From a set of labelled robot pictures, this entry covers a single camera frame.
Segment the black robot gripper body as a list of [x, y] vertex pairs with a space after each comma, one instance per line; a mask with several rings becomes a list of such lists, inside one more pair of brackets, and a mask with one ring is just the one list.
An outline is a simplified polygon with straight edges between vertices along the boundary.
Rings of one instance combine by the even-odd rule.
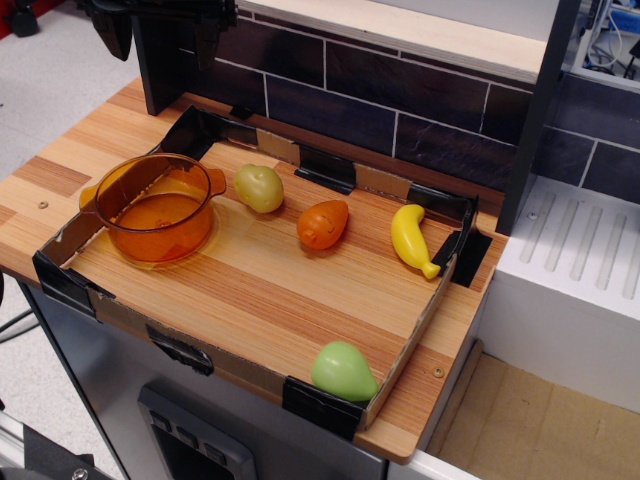
[[236, 25], [234, 1], [76, 1], [97, 31], [126, 31], [133, 17], [212, 23], [221, 31]]

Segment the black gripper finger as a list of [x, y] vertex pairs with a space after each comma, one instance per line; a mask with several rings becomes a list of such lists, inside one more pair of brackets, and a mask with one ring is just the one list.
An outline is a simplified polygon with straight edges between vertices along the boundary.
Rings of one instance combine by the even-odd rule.
[[203, 22], [195, 27], [195, 43], [198, 67], [209, 68], [215, 61], [220, 36], [220, 25], [217, 21]]
[[128, 14], [92, 11], [91, 20], [109, 52], [117, 59], [126, 61], [132, 45], [132, 24]]

